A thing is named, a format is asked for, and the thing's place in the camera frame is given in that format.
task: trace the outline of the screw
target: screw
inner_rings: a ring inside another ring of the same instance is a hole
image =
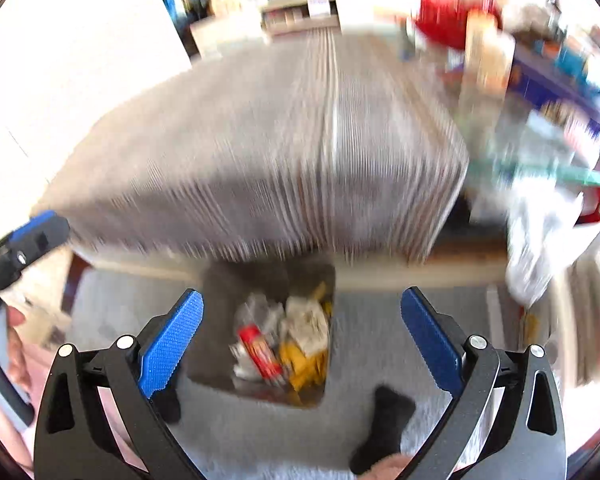
[[[544,348],[540,345],[531,345],[530,352],[536,357],[544,357]]]
[[[472,335],[469,338],[469,344],[478,350],[484,350],[487,348],[487,340],[481,335]]]
[[[125,350],[127,348],[131,348],[131,345],[134,343],[134,337],[132,335],[123,335],[116,341],[116,346],[121,350]]]
[[[67,357],[73,351],[74,351],[74,347],[72,347],[71,345],[62,345],[58,349],[58,355],[60,357]]]

